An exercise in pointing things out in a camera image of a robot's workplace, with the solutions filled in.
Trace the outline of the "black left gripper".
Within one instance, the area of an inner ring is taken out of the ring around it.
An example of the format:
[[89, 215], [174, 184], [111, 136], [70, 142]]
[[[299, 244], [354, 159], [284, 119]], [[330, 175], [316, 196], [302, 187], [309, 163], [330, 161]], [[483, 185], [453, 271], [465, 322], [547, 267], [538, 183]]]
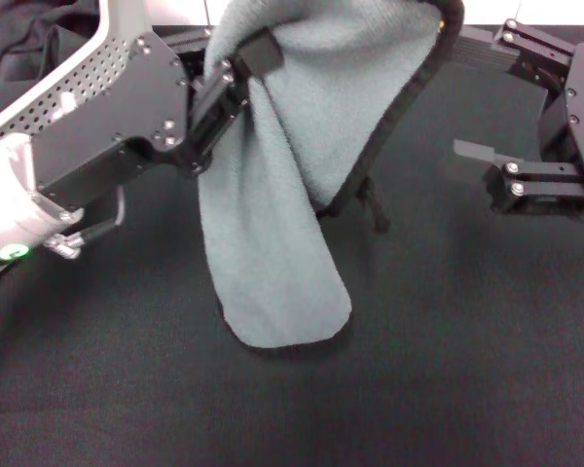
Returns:
[[118, 79], [33, 136], [37, 192], [74, 211], [139, 176], [155, 163], [172, 163], [187, 136], [188, 79], [197, 81], [189, 113], [189, 169], [206, 171], [212, 150], [249, 103], [248, 83], [283, 64], [273, 34], [264, 29], [241, 43], [203, 77], [213, 30], [155, 33], [132, 43]]

